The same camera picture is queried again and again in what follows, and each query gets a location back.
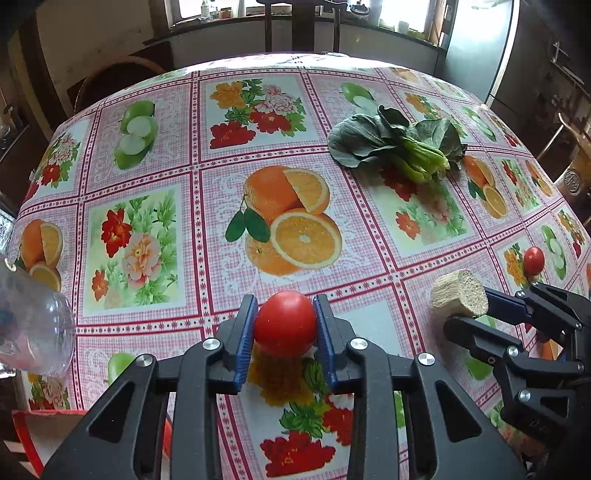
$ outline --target cherry tomato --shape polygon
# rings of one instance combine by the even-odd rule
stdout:
[[[316,339],[312,302],[296,291],[275,293],[259,310],[254,338],[268,355],[286,358],[304,355]]]
[[[544,269],[544,252],[539,247],[529,247],[523,255],[523,270],[528,277],[535,277]]]

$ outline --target clear plastic bottle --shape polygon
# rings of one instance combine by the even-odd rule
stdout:
[[[207,0],[203,0],[201,3],[201,20],[209,20],[209,4],[207,3]]]
[[[75,328],[66,297],[0,255],[0,362],[62,377],[72,361]]]

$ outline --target chair back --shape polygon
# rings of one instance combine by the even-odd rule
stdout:
[[[329,0],[256,0],[265,5],[265,51],[273,51],[271,32],[271,6],[291,5],[291,51],[314,51],[314,10],[318,5],[333,8],[335,27],[333,30],[333,51],[340,46],[340,16],[347,10],[348,3]]]
[[[85,78],[76,95],[74,113],[112,95],[166,71],[152,60],[129,56],[100,68]]]

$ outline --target table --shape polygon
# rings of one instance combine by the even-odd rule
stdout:
[[[425,187],[386,164],[340,168],[327,133],[379,104],[414,121],[449,118],[469,146],[464,169]],[[258,214],[249,233],[228,228],[247,206]],[[270,241],[256,240],[265,224]],[[39,229],[53,238],[45,250]],[[499,417],[491,367],[442,339],[430,287],[468,268],[484,285],[514,293],[527,285],[523,253],[537,245],[546,258],[542,280],[587,296],[589,244],[521,141],[442,80],[314,54],[177,70],[73,117],[41,161],[9,256],[20,248],[25,266],[70,299],[78,335],[67,379],[29,375],[25,389],[31,408],[88,409],[108,386],[112,355],[179,355],[214,335],[244,294],[262,303],[293,289],[326,293],[358,335],[389,353],[432,352],[502,433],[515,436]],[[481,321],[536,354],[534,329]],[[326,391],[313,358],[276,368],[288,373],[278,380],[255,351],[240,396],[219,397],[225,474],[343,476],[352,398]],[[405,430],[398,435],[408,476]]]

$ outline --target bottle on window sill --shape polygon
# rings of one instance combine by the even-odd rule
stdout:
[[[215,0],[211,0],[211,4],[209,5],[209,16],[211,20],[217,20],[220,16]]]
[[[203,0],[201,3],[201,20],[204,22],[209,20],[209,4],[207,3],[207,0]]]

